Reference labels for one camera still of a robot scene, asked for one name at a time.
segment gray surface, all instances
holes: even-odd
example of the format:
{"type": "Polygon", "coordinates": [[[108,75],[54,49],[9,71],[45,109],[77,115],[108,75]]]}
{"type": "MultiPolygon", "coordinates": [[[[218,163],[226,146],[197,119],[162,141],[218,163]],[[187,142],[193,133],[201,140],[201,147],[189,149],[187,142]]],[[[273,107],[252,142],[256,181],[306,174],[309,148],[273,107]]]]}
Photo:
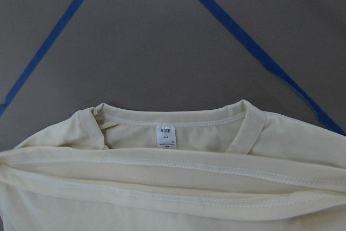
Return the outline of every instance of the gray surface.
{"type": "MultiPolygon", "coordinates": [[[[346,130],[344,0],[216,0],[346,130]]],[[[4,96],[72,0],[0,0],[4,96]]],[[[85,0],[0,117],[0,150],[102,102],[205,110],[241,99],[322,126],[197,0],[85,0]]]]}

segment clothing tag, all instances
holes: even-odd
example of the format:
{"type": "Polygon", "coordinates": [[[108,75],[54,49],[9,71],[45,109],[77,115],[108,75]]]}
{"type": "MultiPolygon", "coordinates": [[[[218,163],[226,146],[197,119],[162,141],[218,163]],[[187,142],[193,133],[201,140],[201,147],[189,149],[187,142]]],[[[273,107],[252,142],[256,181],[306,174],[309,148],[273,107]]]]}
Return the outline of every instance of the clothing tag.
{"type": "Polygon", "coordinates": [[[174,127],[157,127],[157,146],[165,149],[177,149],[174,127]]]}

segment painter's tape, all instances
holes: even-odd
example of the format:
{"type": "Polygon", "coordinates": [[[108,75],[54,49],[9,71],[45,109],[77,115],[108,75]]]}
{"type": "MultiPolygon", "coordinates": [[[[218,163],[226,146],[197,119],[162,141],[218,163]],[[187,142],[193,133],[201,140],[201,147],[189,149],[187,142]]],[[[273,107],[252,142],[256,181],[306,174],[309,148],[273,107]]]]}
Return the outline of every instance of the painter's tape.
{"type": "Polygon", "coordinates": [[[270,72],[274,73],[291,87],[313,110],[318,120],[329,130],[345,135],[339,127],[318,104],[309,97],[298,84],[215,2],[215,0],[199,0],[216,19],[232,33],[243,46],[270,72]]]}
{"type": "Polygon", "coordinates": [[[67,8],[63,16],[60,18],[58,23],[53,28],[52,32],[49,34],[47,39],[44,41],[44,43],[41,45],[39,50],[36,52],[28,66],[24,69],[23,73],[20,75],[20,77],[17,79],[14,86],[10,89],[9,93],[5,97],[4,104],[0,104],[0,116],[4,113],[5,109],[8,107],[8,105],[12,102],[14,97],[17,95],[18,91],[21,89],[21,87],[24,85],[24,83],[27,81],[31,73],[34,71],[34,69],[37,67],[39,62],[42,60],[43,56],[47,53],[47,51],[50,49],[56,38],[59,36],[59,34],[62,32],[62,30],[65,28],[67,23],[71,20],[71,17],[75,14],[77,9],[80,7],[80,5],[83,3],[84,0],[73,0],[70,6],[67,8]]]}

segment neckline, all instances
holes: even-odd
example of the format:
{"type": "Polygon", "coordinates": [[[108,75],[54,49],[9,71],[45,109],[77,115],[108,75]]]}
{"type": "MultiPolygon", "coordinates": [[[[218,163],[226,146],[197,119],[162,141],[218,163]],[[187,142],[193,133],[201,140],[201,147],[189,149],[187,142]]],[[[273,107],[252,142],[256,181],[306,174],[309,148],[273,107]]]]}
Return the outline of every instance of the neckline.
{"type": "Polygon", "coordinates": [[[82,110],[82,115],[88,134],[104,149],[106,145],[101,130],[122,122],[151,126],[195,126],[206,123],[222,124],[244,118],[236,137],[224,153],[248,154],[265,125],[265,113],[244,99],[215,109],[181,111],[129,110],[103,102],[96,107],[82,110]],[[95,116],[110,121],[101,128],[95,116]]]}

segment shirt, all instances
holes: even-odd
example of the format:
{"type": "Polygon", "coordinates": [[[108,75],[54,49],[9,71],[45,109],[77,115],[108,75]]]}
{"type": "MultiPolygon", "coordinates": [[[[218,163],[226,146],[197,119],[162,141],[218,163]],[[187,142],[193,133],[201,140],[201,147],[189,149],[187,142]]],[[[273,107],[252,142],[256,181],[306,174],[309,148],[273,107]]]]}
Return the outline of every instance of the shirt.
{"type": "Polygon", "coordinates": [[[101,103],[0,152],[5,231],[346,230],[346,137],[247,100],[101,103]]]}

